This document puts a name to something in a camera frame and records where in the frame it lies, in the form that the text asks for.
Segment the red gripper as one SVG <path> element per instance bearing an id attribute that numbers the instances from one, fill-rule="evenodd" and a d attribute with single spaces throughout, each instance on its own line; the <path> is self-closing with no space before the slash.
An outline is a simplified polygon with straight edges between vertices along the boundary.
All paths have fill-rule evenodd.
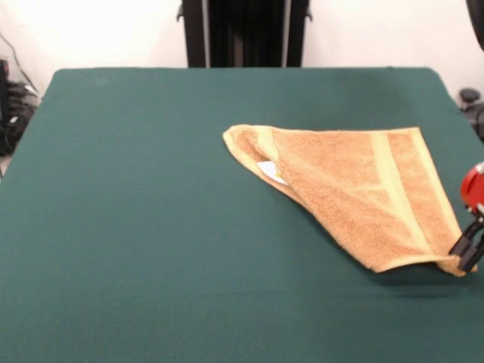
<path id="1" fill-rule="evenodd" d="M 483 162 L 477 163 L 464 176 L 460 193 L 464 205 L 472 214 L 483 214 Z M 482 217 L 477 217 L 465 228 L 463 234 L 450 249 L 449 254 L 460 256 L 458 268 L 461 271 L 469 272 L 473 269 L 483 256 Z"/>

